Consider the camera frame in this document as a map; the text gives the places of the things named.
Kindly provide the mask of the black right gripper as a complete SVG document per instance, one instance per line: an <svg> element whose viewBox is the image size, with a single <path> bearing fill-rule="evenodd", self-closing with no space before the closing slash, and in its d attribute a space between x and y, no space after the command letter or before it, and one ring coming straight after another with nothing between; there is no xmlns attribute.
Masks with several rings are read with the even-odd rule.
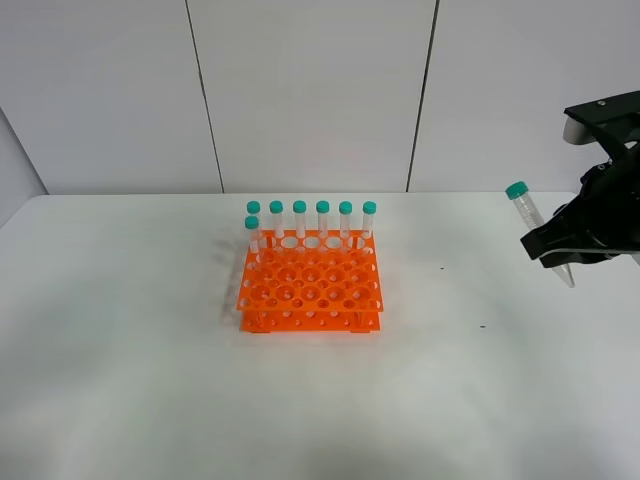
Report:
<svg viewBox="0 0 640 480"><path fill-rule="evenodd" d="M580 179L575 206L552 218L520 242L531 260L545 268L597 264L639 251L639 93L637 91L570 106L565 115L597 124L594 136L608 161Z"/></svg>

